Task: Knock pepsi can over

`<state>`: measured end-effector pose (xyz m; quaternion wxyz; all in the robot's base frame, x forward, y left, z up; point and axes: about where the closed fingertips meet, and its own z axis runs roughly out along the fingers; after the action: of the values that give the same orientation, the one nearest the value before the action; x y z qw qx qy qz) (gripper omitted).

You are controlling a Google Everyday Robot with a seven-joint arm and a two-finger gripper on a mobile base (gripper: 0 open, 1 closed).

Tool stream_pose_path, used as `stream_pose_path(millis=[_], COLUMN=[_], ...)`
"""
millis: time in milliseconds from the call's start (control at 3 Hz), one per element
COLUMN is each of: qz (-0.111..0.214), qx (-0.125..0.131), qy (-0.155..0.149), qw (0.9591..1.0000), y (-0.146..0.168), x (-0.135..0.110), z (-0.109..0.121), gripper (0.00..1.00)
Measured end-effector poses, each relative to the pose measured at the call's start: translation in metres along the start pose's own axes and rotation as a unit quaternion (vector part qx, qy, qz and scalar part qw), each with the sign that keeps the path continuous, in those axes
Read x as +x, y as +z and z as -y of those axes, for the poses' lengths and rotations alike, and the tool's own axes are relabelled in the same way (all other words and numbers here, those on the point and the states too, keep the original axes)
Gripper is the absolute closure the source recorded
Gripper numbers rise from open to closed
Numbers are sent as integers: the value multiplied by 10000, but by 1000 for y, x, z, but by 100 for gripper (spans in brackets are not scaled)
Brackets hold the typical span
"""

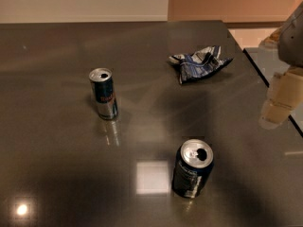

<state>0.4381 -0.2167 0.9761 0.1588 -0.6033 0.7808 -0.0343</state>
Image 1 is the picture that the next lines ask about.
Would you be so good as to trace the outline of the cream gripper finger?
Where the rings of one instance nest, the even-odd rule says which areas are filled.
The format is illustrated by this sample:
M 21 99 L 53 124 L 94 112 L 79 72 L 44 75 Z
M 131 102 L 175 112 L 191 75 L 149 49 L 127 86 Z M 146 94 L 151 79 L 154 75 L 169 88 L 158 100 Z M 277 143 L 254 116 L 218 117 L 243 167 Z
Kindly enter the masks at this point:
M 274 73 L 258 122 L 264 129 L 273 130 L 302 102 L 303 68 L 290 66 L 284 73 Z
M 281 28 L 279 27 L 275 31 L 273 31 L 269 36 L 267 36 L 264 40 L 262 40 L 258 46 L 265 49 L 277 49 L 280 33 Z

